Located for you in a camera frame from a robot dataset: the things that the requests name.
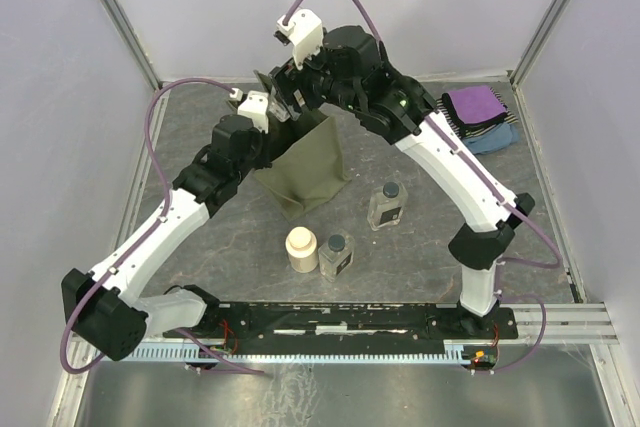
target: bottle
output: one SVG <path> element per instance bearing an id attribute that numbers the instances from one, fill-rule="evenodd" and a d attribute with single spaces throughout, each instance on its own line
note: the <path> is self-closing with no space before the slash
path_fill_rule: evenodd
<path id="1" fill-rule="evenodd" d="M 313 232 L 305 227 L 296 227 L 285 241 L 291 267 L 296 272 L 306 274 L 318 265 L 318 240 Z"/>
<path id="2" fill-rule="evenodd" d="M 320 247 L 320 273 L 325 279 L 335 282 L 340 272 L 353 263 L 354 246 L 353 237 L 341 229 Z"/>
<path id="3" fill-rule="evenodd" d="M 400 182 L 387 182 L 374 189 L 367 215 L 371 228 L 380 230 L 388 225 L 398 225 L 408 197 L 407 189 Z"/>

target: purple cloth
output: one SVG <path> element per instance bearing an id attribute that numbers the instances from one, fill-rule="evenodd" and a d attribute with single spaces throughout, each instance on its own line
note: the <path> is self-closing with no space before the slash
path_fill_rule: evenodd
<path id="1" fill-rule="evenodd" d="M 457 117 L 467 125 L 482 124 L 507 112 L 488 85 L 452 90 L 447 94 Z"/>

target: bottle cap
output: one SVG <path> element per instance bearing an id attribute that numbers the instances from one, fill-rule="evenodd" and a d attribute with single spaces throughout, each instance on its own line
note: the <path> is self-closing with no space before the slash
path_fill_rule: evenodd
<path id="1" fill-rule="evenodd" d="M 347 242 L 340 234 L 334 234 L 329 237 L 329 249 L 334 252 L 342 252 L 346 245 Z"/>
<path id="2" fill-rule="evenodd" d="M 382 193 L 385 197 L 394 199 L 400 193 L 400 186 L 395 182 L 387 182 L 384 184 L 384 187 L 382 187 Z"/>
<path id="3" fill-rule="evenodd" d="M 296 227 L 289 233 L 288 240 L 295 250 L 304 250 L 311 245 L 311 232 L 304 227 Z"/>

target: gray bottle cap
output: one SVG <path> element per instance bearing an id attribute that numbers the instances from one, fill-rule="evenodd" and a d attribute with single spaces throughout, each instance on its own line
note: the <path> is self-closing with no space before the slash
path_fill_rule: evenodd
<path id="1" fill-rule="evenodd" d="M 400 186 L 395 182 L 387 182 L 382 187 L 382 193 L 389 199 L 395 199 L 400 193 Z"/>
<path id="2" fill-rule="evenodd" d="M 329 237 L 329 250 L 334 252 L 342 252 L 347 245 L 344 237 L 339 234 L 332 235 Z"/>

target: stack of folded cloth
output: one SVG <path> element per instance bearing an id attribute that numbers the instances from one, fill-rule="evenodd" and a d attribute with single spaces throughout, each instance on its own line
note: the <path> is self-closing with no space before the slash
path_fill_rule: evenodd
<path id="1" fill-rule="evenodd" d="M 516 117 L 487 85 L 449 91 L 438 107 L 473 154 L 489 154 L 520 140 Z"/>

